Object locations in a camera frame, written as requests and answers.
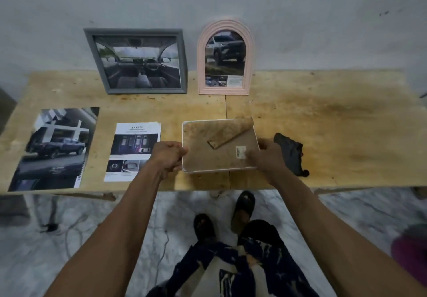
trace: steering wheel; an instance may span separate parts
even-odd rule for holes
[[[157,71],[160,67],[160,63],[156,59],[147,59],[145,61],[145,67],[151,71]]]

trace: person's left hand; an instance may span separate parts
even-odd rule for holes
[[[154,144],[150,161],[162,168],[162,178],[166,178],[168,172],[182,169],[182,157],[188,149],[182,147],[182,143],[175,141],[157,142]]]

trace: foot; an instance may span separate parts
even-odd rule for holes
[[[232,217],[232,232],[240,235],[246,224],[251,220],[255,207],[255,197],[252,192],[245,190],[236,202]]]
[[[211,219],[206,214],[199,214],[194,219],[194,231],[197,236],[197,240],[202,243],[213,243],[216,242],[215,229]]]

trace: tiled floor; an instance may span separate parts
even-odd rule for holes
[[[126,295],[144,296],[171,275],[175,264],[195,243],[193,219],[198,213],[211,216],[220,240],[235,244],[230,217],[239,193],[230,192],[216,199],[208,192],[158,193]],[[312,287],[320,296],[334,296],[278,192],[263,190],[254,194],[256,206],[252,218],[274,224]],[[0,291],[7,292],[4,294],[7,297],[42,296],[69,257],[117,203],[58,196],[27,199],[34,202],[34,210],[30,210],[32,219],[23,212],[19,198],[0,198]],[[321,200],[386,253],[390,253],[392,240],[408,226],[427,223],[427,201],[416,199],[408,188],[326,194]],[[59,229],[40,232],[40,224],[49,222],[55,205]]]

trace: hand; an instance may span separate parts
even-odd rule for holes
[[[162,178],[165,179],[168,172],[182,169],[182,157],[187,152],[188,149],[182,147],[180,142],[157,142],[154,144],[149,161],[163,170]]]
[[[274,186],[274,177],[286,169],[282,149],[279,144],[265,138],[259,138],[258,144],[260,150],[250,150],[246,156],[265,175],[268,183]]]

